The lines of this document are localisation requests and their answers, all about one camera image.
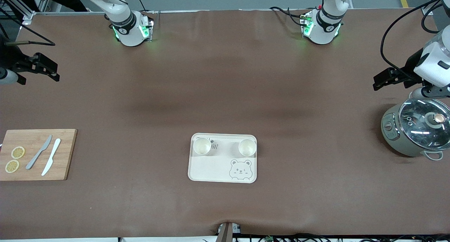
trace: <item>white cup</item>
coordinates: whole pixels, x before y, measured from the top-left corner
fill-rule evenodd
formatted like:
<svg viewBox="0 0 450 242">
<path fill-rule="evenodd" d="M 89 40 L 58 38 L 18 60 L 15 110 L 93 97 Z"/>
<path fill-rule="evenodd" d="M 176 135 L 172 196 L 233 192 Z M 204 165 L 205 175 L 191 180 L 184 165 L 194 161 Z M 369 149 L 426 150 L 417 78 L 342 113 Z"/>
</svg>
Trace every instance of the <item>white cup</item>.
<svg viewBox="0 0 450 242">
<path fill-rule="evenodd" d="M 207 138 L 198 138 L 193 144 L 194 152 L 200 155 L 206 155 L 211 151 L 211 141 Z"/>
<path fill-rule="evenodd" d="M 239 152 L 246 157 L 252 156 L 256 152 L 256 143 L 251 139 L 244 139 L 239 143 Z"/>
</svg>

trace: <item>cooker handle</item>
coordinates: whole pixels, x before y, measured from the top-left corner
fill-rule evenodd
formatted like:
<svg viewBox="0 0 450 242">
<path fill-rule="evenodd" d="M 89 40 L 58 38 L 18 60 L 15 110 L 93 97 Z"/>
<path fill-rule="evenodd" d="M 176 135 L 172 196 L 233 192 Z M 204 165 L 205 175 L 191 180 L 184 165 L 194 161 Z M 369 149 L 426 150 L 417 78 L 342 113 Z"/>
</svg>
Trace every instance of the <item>cooker handle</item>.
<svg viewBox="0 0 450 242">
<path fill-rule="evenodd" d="M 439 161 L 442 160 L 442 158 L 444 157 L 442 151 L 421 151 L 421 154 L 423 154 L 427 159 L 432 161 Z M 429 154 L 439 154 L 439 158 L 433 159 L 432 157 L 430 157 Z"/>
</svg>

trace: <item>gray knife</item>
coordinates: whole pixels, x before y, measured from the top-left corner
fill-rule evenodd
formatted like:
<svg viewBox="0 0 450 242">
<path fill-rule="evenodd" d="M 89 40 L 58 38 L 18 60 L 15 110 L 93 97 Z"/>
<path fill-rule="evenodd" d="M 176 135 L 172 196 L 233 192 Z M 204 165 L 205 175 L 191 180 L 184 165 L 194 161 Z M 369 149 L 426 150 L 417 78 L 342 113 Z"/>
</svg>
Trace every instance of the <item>gray knife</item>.
<svg viewBox="0 0 450 242">
<path fill-rule="evenodd" d="M 40 148 L 40 150 L 36 153 L 36 155 L 33 157 L 32 160 L 30 160 L 30 162 L 27 164 L 27 166 L 25 167 L 25 169 L 29 170 L 33 167 L 34 163 L 36 162 L 37 158 L 39 157 L 39 155 L 42 153 L 42 151 L 45 151 L 45 149 L 47 149 L 47 147 L 50 145 L 50 141 L 52 140 L 52 135 L 49 136 L 49 138 L 47 138 L 47 140 L 45 140 L 44 145 Z"/>
</svg>

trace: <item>tray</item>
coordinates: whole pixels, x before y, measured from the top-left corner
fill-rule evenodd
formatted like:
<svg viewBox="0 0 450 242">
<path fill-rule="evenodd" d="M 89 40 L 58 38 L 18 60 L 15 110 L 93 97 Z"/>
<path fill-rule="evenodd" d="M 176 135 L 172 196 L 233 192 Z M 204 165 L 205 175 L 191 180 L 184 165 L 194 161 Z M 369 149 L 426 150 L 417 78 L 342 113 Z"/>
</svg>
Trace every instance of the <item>tray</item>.
<svg viewBox="0 0 450 242">
<path fill-rule="evenodd" d="M 201 155 L 194 150 L 194 142 L 199 138 L 201 140 L 206 138 L 211 143 L 207 154 Z M 245 139 L 254 142 L 254 154 L 247 157 L 241 154 L 240 149 L 240 143 Z M 256 138 L 253 135 L 194 134 L 191 137 L 188 176 L 193 181 L 253 183 L 257 178 Z"/>
</svg>

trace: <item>brown table cover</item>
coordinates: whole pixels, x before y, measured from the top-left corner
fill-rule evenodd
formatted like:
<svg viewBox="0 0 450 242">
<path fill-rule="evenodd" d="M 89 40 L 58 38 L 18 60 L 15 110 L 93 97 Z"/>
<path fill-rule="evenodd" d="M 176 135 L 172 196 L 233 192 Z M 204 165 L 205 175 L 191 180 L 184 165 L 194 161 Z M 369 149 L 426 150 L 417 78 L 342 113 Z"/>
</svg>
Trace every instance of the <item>brown table cover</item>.
<svg viewBox="0 0 450 242">
<path fill-rule="evenodd" d="M 56 61 L 61 81 L 28 73 L 1 86 L 0 133 L 79 131 L 66 181 L 0 183 L 0 238 L 211 235 L 222 222 L 250 234 L 450 232 L 450 153 L 407 158 L 380 132 L 412 90 L 372 89 L 387 67 L 381 36 L 405 11 L 349 10 L 323 46 L 272 11 L 155 15 L 153 42 L 135 48 L 101 15 L 35 16 L 56 46 L 21 48 Z M 421 16 L 386 40 L 399 66 L 432 36 Z M 189 180 L 196 132 L 256 136 L 256 182 Z"/>
</svg>

